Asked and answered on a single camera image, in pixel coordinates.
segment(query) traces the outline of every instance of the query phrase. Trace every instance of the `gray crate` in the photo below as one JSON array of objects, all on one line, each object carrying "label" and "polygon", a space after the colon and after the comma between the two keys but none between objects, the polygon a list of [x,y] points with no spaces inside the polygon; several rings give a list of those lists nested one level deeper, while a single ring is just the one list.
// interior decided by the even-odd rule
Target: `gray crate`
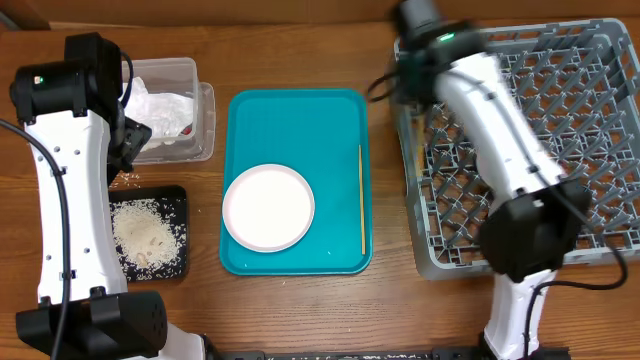
[{"label": "gray crate", "polygon": [[[593,193],[592,224],[625,257],[640,257],[640,125],[634,101],[640,64],[624,25],[603,19],[481,32],[540,141],[570,177],[586,179]],[[398,42],[394,55],[403,56]],[[446,104],[421,109],[392,96],[391,105],[418,271],[430,280],[490,272],[474,235],[491,194],[475,171],[471,144]],[[602,264],[614,258],[583,232],[564,261]]]}]

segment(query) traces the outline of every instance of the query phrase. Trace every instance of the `wooden surface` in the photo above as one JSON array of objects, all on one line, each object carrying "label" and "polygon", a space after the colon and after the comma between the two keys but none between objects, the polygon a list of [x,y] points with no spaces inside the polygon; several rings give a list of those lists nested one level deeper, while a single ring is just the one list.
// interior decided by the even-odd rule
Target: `wooden surface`
[{"label": "wooden surface", "polygon": [[[640,19],[624,21],[640,44]],[[15,120],[7,89],[16,69],[62,59],[67,34],[0,35],[0,117]],[[213,85],[217,102],[211,160],[136,169],[135,183],[143,187],[178,184],[187,190],[191,268],[183,281],[136,284],[132,291],[158,290],[171,322],[189,332],[206,333],[221,350],[415,350],[476,342],[489,317],[492,279],[428,282],[418,275],[400,146],[384,102],[368,107],[375,253],[363,273],[237,277],[226,272],[218,258],[231,99],[255,88],[363,91],[385,70],[394,38],[388,24],[112,29],[102,35],[134,59],[192,57],[200,80]],[[36,306],[42,259],[33,159],[24,141],[0,131],[0,161],[0,358],[44,359],[17,339],[14,324],[15,312]],[[617,276],[612,266],[560,272],[561,279],[590,282]],[[552,289],[541,325],[542,342],[571,346],[575,359],[637,359],[638,293],[640,264],[631,265],[628,284],[615,292]]]},{"label": "wooden surface", "polygon": [[[449,19],[640,16],[634,0],[432,0]],[[23,23],[197,26],[384,21],[399,0],[0,0]]]}]

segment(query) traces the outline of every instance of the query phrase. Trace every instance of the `clear plastic container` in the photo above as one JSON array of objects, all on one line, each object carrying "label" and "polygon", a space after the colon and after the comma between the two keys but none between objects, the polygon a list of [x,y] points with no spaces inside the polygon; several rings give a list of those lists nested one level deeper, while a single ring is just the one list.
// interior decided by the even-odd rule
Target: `clear plastic container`
[{"label": "clear plastic container", "polygon": [[[133,61],[134,77],[140,77],[150,94],[173,93],[192,98],[191,131],[177,136],[153,137],[151,149],[140,152],[134,164],[204,161],[213,155],[215,100],[213,88],[198,82],[196,63],[190,58]],[[129,81],[129,67],[122,63],[122,80]]]}]

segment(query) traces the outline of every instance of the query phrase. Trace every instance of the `blue tray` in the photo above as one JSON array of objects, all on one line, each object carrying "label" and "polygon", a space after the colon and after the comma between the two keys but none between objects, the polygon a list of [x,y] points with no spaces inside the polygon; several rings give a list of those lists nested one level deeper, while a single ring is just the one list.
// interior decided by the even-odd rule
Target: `blue tray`
[{"label": "blue tray", "polygon": [[[316,204],[313,223],[296,245],[258,253],[238,244],[220,221],[220,260],[236,275],[354,274],[373,255],[373,215],[366,103],[347,89],[251,90],[229,109],[224,193],[245,170],[280,164],[302,175]],[[366,252],[362,255],[358,146]]]}]

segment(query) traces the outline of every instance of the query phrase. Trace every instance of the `wooden chopstick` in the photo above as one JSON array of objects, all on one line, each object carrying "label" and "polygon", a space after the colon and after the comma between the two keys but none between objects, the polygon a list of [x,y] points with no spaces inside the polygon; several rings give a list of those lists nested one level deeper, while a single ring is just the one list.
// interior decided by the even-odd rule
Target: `wooden chopstick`
[{"label": "wooden chopstick", "polygon": [[358,145],[358,163],[360,168],[360,228],[362,232],[362,255],[366,252],[364,237],[364,194],[362,189],[362,145]]}]

